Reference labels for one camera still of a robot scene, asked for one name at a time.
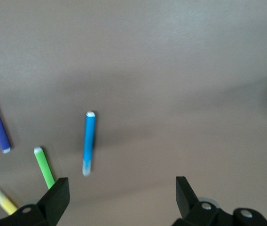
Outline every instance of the yellow marker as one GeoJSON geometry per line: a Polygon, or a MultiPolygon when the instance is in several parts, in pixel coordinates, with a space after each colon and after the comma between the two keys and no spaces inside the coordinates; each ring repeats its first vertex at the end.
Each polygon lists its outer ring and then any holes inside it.
{"type": "Polygon", "coordinates": [[[5,210],[9,215],[13,214],[17,207],[11,202],[9,198],[0,190],[0,206],[5,210]]]}

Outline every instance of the green marker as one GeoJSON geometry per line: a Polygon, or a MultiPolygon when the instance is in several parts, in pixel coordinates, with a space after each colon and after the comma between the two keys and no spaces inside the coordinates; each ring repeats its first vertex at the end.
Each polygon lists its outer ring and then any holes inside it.
{"type": "Polygon", "coordinates": [[[36,160],[39,163],[39,167],[40,167],[41,172],[43,173],[46,184],[48,188],[50,189],[55,182],[54,182],[50,167],[48,165],[47,159],[45,157],[44,151],[41,147],[36,147],[34,149],[34,154],[35,154],[36,160]]]}

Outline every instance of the yellow pen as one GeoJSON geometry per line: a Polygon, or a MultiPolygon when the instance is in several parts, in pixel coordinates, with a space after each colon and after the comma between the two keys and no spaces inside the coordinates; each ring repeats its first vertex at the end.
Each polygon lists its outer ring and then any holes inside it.
{"type": "Polygon", "coordinates": [[[17,207],[11,202],[9,198],[0,190],[0,206],[5,210],[9,215],[13,214],[17,207]]]}

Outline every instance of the screw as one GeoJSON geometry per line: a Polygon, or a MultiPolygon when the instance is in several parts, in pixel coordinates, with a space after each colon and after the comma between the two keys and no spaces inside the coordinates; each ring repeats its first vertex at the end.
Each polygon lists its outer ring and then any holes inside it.
{"type": "Polygon", "coordinates": [[[202,208],[204,208],[205,210],[210,210],[212,209],[212,207],[210,206],[210,204],[204,202],[203,204],[201,204],[202,208]]]}
{"type": "Polygon", "coordinates": [[[248,210],[241,210],[241,214],[246,218],[252,218],[252,214],[248,210]]]}

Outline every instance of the gray surface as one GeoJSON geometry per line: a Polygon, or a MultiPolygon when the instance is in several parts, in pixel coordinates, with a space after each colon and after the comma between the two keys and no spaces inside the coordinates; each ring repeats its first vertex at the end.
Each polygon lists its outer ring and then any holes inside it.
{"type": "Polygon", "coordinates": [[[0,1],[0,111],[14,146],[0,187],[39,199],[45,147],[70,179],[60,226],[171,225],[180,175],[267,218],[267,1],[0,1]]]}

